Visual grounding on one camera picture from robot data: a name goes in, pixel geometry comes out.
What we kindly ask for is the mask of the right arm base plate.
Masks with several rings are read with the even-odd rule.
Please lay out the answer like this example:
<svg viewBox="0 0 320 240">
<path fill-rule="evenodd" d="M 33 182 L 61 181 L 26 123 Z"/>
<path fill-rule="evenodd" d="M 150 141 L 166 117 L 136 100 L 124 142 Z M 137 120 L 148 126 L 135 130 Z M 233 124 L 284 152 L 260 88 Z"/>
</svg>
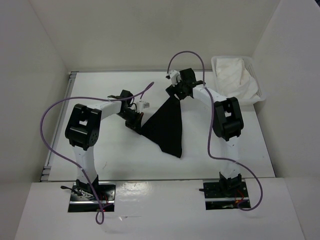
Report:
<svg viewBox="0 0 320 240">
<path fill-rule="evenodd" d="M 221 189 L 218 180 L 204 181 L 199 189 L 204 194 L 205 209 L 208 210 L 231 210 L 250 209 L 251 203 L 245 181 L 236 189 L 225 192 Z"/>
</svg>

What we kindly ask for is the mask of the black skirt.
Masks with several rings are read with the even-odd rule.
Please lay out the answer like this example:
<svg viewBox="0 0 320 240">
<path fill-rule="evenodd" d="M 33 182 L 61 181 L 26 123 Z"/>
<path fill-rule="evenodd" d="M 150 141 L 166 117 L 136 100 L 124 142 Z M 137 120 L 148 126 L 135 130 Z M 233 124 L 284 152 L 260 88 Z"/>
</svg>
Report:
<svg viewBox="0 0 320 240">
<path fill-rule="evenodd" d="M 141 135 L 157 144 L 162 152 L 182 157 L 182 113 L 180 100 L 169 97 L 141 127 Z"/>
</svg>

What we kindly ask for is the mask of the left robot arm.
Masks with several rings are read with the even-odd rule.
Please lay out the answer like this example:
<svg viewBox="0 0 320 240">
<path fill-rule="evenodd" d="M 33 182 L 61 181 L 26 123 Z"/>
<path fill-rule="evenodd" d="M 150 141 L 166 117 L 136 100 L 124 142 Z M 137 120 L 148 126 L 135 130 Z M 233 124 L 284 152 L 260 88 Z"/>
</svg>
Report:
<svg viewBox="0 0 320 240">
<path fill-rule="evenodd" d="M 125 120 L 125 126 L 137 133 L 142 126 L 144 113 L 141 103 L 131 101 L 134 96 L 122 90 L 119 96 L 110 95 L 93 105 L 76 104 L 73 107 L 65 129 L 65 137 L 72 146 L 77 163 L 76 187 L 83 196 L 93 200 L 100 193 L 99 176 L 95 168 L 94 145 L 97 143 L 101 121 L 118 115 Z"/>
</svg>

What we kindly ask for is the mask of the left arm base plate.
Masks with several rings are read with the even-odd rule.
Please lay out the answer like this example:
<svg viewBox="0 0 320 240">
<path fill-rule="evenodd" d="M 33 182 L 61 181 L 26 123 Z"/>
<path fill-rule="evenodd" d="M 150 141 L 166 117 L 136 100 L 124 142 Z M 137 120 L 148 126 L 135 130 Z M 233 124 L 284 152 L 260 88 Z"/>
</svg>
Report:
<svg viewBox="0 0 320 240">
<path fill-rule="evenodd" d="M 97 191 L 98 199 L 100 200 L 104 212 L 114 212 L 116 185 L 113 183 L 100 183 Z M 70 193 L 68 212 L 69 213 L 88 213 L 97 212 L 100 209 L 96 197 L 91 193 L 86 193 L 83 190 L 77 189 L 76 183 L 72 185 Z"/>
</svg>

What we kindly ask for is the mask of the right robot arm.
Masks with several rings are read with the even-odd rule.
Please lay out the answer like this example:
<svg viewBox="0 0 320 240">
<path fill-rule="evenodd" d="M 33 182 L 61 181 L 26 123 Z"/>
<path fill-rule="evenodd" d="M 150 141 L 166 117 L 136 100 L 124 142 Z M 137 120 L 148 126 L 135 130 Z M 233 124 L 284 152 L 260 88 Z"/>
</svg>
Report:
<svg viewBox="0 0 320 240">
<path fill-rule="evenodd" d="M 221 160 L 218 189 L 223 196 L 231 196 L 242 184 L 238 165 L 238 142 L 244 121 L 238 99 L 227 98 L 207 87 L 204 81 L 197 81 L 195 72 L 191 68 L 181 71 L 168 70 L 166 78 L 171 81 L 171 85 L 166 89 L 170 96 L 179 100 L 191 97 L 211 108 L 209 133 L 214 133 L 219 138 L 222 154 L 214 158 Z"/>
</svg>

